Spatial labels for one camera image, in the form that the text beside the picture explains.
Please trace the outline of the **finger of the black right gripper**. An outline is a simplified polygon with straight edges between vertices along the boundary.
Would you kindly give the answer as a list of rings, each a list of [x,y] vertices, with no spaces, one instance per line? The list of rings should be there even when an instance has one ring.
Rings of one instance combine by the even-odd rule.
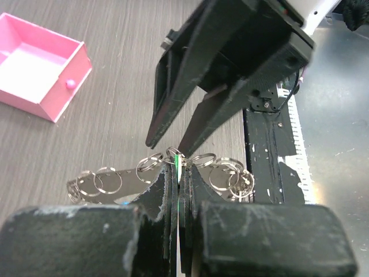
[[[202,1],[179,30],[168,33],[172,43],[156,66],[146,146],[157,145],[195,87],[211,92],[235,79],[239,67],[223,48],[256,9],[253,1]]]
[[[222,124],[259,95],[259,88],[247,80],[238,80],[227,89],[211,94],[195,109],[178,146],[186,156],[192,155]]]

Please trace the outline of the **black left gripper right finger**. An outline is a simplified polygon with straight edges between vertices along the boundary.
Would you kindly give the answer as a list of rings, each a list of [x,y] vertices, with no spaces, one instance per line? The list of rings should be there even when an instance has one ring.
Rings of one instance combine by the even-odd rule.
[[[322,205],[228,202],[196,167],[180,180],[186,276],[355,276],[341,221]]]

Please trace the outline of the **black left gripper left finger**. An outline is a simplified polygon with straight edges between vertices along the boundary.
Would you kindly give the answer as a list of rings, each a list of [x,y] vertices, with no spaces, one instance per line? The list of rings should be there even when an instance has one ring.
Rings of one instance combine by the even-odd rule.
[[[127,205],[38,206],[1,228],[2,276],[169,276],[173,171]]]

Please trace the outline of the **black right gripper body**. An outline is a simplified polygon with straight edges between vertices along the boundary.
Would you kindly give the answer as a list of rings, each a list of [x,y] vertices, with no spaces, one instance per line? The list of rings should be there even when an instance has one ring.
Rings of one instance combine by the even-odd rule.
[[[286,1],[253,1],[257,9],[241,30],[223,48],[239,67],[239,76],[249,75],[251,68],[282,44],[303,20]]]

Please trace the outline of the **green key tag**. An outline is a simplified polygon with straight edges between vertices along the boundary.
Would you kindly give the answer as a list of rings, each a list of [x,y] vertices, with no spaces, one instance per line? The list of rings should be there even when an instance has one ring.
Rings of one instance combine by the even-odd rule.
[[[179,186],[182,177],[182,155],[175,155],[176,180],[177,180],[177,212],[179,212]]]

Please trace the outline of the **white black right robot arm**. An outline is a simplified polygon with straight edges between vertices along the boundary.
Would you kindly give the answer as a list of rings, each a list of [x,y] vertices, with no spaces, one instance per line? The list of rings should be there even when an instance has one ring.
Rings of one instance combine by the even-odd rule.
[[[263,93],[308,65],[311,36],[337,7],[351,31],[368,20],[367,1],[200,2],[163,41],[146,146],[157,145],[195,88],[206,95],[179,144],[185,155],[240,110],[272,111]]]

